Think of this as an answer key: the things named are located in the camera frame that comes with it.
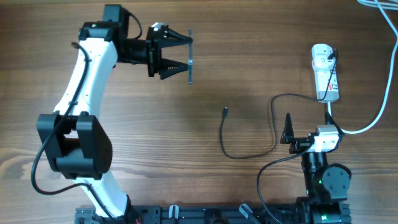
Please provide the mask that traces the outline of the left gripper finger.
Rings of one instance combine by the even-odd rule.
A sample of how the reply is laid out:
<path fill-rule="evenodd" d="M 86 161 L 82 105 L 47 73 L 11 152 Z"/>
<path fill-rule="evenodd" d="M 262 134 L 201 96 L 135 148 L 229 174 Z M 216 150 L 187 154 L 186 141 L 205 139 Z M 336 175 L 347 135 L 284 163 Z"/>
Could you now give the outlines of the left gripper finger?
<path fill-rule="evenodd" d="M 159 75 L 161 80 L 165 80 L 177 73 L 188 70 L 188 64 L 162 58 L 159 65 Z"/>
<path fill-rule="evenodd" d="M 178 32 L 172 30 L 169 26 L 162 26 L 160 28 L 160 48 L 187 45 L 191 44 L 192 42 L 193 39 L 191 37 L 179 34 Z"/>

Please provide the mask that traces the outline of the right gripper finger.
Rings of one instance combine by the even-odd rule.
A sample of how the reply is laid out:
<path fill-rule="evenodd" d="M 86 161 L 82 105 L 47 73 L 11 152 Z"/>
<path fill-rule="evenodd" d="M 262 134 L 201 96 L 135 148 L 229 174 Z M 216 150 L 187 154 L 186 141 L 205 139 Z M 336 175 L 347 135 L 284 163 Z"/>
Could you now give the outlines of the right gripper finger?
<path fill-rule="evenodd" d="M 281 139 L 295 139 L 290 113 L 286 114 L 285 125 L 281 135 Z"/>
<path fill-rule="evenodd" d="M 325 112 L 325 124 L 327 125 L 334 125 L 335 128 L 338 131 L 339 136 L 344 136 L 344 132 L 341 130 L 341 128 L 336 124 L 336 122 L 333 120 L 331 114 L 329 112 Z"/>

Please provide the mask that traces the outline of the Galaxy S25 smartphone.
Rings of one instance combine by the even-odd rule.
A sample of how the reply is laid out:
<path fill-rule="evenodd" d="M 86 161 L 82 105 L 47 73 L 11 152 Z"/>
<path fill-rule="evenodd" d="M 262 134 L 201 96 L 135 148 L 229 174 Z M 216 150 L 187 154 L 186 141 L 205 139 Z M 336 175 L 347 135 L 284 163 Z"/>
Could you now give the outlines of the Galaxy S25 smartphone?
<path fill-rule="evenodd" d="M 193 31 L 192 28 L 188 28 L 189 37 L 192 41 L 188 45 L 188 84 L 193 84 Z"/>

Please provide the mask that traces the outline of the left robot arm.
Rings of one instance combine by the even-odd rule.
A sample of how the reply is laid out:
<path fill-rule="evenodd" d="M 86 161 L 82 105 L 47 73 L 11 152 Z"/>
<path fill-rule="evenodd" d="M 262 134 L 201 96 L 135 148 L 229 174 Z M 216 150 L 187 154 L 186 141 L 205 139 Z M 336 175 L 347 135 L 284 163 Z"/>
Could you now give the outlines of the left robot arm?
<path fill-rule="evenodd" d="M 73 44 L 78 58 L 62 99 L 53 112 L 41 114 L 37 131 L 42 141 L 39 155 L 50 168 L 81 187 L 94 204 L 83 210 L 78 223 L 139 223 L 140 215 L 111 172 L 113 147 L 98 120 L 108 78 L 118 63 L 147 66 L 148 75 L 169 78 L 191 72 L 193 62 L 163 58 L 162 49 L 192 45 L 192 34 L 179 34 L 163 22 L 147 33 L 129 38 L 131 12 L 119 4 L 107 4 L 103 18 L 86 22 Z"/>

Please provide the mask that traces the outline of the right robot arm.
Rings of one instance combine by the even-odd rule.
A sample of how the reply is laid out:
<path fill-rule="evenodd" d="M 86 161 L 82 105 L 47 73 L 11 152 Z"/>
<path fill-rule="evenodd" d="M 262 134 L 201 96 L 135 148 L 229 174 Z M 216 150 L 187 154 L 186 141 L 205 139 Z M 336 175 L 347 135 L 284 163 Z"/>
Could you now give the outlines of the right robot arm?
<path fill-rule="evenodd" d="M 342 164 L 330 164 L 327 154 L 338 149 L 345 136 L 329 113 L 325 124 L 307 137 L 296 138 L 289 113 L 285 117 L 280 143 L 289 154 L 301 158 L 307 195 L 296 199 L 295 223 L 350 223 L 348 199 L 352 172 Z"/>

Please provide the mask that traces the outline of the white charger plug adapter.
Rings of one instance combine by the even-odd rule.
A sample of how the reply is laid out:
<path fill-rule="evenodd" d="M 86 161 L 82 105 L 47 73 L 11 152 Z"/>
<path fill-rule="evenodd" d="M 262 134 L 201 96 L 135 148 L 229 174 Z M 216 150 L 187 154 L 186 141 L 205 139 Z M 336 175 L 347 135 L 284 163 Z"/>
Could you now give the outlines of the white charger plug adapter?
<path fill-rule="evenodd" d="M 335 53 L 329 55 L 316 55 L 312 60 L 312 67 L 316 72 L 332 70 L 335 66 L 335 62 Z"/>

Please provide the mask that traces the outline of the white power strip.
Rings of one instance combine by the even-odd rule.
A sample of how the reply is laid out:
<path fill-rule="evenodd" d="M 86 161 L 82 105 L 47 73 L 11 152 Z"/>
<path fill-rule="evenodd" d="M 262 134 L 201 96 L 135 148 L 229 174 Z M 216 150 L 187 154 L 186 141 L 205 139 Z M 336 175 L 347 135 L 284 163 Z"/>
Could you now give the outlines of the white power strip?
<path fill-rule="evenodd" d="M 338 51 L 327 44 L 315 44 L 312 47 L 312 59 L 316 55 L 329 55 L 335 53 L 335 66 L 332 70 L 314 71 L 315 90 L 317 100 L 321 103 L 331 103 L 340 98 L 338 79 L 336 76 L 336 63 L 338 60 Z"/>

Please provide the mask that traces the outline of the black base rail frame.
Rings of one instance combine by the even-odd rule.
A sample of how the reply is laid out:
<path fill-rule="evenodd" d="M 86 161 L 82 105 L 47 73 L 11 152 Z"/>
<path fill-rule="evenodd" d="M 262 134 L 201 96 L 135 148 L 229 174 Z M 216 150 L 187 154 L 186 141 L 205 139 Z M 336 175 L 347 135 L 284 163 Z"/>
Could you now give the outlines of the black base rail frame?
<path fill-rule="evenodd" d="M 169 207 L 136 206 L 132 214 L 112 219 L 98 215 L 94 208 L 78 208 L 75 223 L 142 223 L 142 224 L 206 224 L 206 223 L 336 223 L 352 222 L 349 205 L 307 205 L 307 203 L 271 204 L 270 214 L 264 207 Z"/>

